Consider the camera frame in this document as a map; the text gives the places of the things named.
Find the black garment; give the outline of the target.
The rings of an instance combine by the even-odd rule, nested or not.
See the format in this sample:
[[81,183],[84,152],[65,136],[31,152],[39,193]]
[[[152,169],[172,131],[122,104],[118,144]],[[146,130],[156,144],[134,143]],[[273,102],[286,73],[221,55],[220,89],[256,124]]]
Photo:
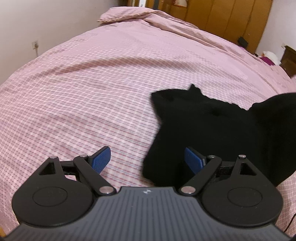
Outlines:
[[191,86],[151,96],[161,127],[143,161],[156,186],[181,187],[193,177],[185,161],[191,147],[203,156],[235,161],[244,154],[275,186],[295,172],[295,94],[284,93],[249,109],[209,98]]

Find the pink checked bed cover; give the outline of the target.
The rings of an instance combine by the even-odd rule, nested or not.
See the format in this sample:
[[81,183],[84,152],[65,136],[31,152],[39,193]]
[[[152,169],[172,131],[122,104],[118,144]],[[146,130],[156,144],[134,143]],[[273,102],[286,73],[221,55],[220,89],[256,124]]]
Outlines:
[[295,80],[280,67],[162,11],[115,7],[101,26],[21,67],[1,85],[1,228],[18,226],[16,190],[50,156],[111,148],[103,177],[150,186],[142,161],[159,129],[152,92],[186,89],[248,109]]

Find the magenta cloth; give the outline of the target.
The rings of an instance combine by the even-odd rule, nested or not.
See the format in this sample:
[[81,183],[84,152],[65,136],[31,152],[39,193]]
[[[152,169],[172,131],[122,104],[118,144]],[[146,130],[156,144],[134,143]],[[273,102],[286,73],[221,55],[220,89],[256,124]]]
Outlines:
[[262,61],[264,61],[266,64],[268,64],[269,66],[274,66],[275,65],[275,63],[271,59],[269,59],[269,57],[261,56],[260,59]]

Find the wooden headboard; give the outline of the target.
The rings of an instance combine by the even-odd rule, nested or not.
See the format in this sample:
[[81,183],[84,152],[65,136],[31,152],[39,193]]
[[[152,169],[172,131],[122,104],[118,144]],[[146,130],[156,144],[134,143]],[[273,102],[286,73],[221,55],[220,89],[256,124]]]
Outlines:
[[296,51],[288,45],[285,45],[280,66],[289,77],[296,75]]

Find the white plush toy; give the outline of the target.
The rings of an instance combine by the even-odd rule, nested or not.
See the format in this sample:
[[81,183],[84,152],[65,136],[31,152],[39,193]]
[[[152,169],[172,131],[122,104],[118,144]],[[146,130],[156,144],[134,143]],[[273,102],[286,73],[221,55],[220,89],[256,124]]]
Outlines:
[[275,65],[280,65],[281,61],[279,60],[279,58],[276,56],[276,54],[274,54],[271,51],[263,51],[262,52],[262,57],[266,57],[268,58],[270,61],[272,61]]

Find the black box by wardrobe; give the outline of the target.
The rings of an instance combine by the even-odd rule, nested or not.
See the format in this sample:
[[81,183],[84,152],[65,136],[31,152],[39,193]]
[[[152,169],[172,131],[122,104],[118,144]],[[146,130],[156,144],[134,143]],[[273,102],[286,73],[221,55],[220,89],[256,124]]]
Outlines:
[[248,42],[241,36],[237,40],[238,46],[246,49],[248,47]]

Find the wooden wardrobe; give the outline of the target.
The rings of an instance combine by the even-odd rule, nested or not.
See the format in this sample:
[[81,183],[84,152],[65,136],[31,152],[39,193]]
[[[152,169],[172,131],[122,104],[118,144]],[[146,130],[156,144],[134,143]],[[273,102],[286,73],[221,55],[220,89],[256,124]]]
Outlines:
[[269,0],[146,1],[145,6],[187,21],[234,44],[239,37],[255,53],[272,6]]

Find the wall socket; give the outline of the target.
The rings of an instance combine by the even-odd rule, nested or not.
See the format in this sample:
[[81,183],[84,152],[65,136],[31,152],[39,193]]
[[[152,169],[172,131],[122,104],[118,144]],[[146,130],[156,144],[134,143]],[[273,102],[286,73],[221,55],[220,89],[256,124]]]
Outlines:
[[38,41],[34,41],[34,42],[32,42],[32,48],[33,48],[33,49],[38,49],[38,47],[39,47],[39,43],[38,43]]

